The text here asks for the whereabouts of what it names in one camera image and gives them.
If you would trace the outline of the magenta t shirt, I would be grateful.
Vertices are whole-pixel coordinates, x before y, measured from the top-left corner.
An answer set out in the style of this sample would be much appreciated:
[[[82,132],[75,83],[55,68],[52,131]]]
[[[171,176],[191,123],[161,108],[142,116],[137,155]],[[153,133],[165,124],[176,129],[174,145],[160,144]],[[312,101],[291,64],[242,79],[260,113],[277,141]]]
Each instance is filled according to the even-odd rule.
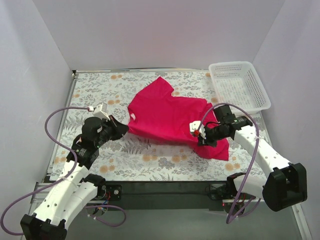
[[[213,105],[204,98],[172,96],[173,91],[162,77],[139,91],[127,107],[129,132],[161,144],[189,146],[204,159],[227,161],[226,139],[219,140],[215,147],[199,146],[198,139],[190,133],[190,123],[201,119],[215,126],[214,114],[207,113]]]

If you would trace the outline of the white plastic basket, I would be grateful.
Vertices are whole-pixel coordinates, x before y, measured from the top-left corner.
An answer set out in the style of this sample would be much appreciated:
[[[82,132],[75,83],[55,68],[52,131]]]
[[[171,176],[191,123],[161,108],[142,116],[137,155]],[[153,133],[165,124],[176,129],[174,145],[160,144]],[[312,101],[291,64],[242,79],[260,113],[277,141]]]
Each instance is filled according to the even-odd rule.
[[[232,61],[208,67],[216,99],[256,114],[271,107],[271,101],[252,63]]]

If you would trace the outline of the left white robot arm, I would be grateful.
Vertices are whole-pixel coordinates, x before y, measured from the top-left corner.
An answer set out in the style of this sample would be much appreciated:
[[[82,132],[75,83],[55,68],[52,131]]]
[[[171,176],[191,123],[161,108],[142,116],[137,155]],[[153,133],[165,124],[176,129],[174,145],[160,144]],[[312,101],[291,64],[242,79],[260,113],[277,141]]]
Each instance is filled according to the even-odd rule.
[[[100,147],[121,139],[128,130],[111,115],[84,121],[57,181],[37,209],[20,221],[27,240],[64,240],[71,222],[87,203],[106,196],[106,180],[89,173],[89,169],[98,158]]]

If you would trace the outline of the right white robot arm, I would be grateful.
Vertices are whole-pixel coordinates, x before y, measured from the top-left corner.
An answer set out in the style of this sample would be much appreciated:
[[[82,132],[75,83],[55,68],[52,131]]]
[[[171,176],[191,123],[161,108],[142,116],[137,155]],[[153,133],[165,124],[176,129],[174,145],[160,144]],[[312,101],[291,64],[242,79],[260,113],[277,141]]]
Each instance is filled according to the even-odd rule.
[[[248,170],[227,178],[227,195],[234,199],[230,211],[243,194],[263,200],[274,212],[302,203],[308,198],[307,170],[281,156],[262,137],[254,119],[244,112],[236,116],[231,103],[218,103],[207,112],[213,113],[217,125],[209,127],[206,116],[189,124],[198,145],[216,147],[218,141],[231,138],[251,155]]]

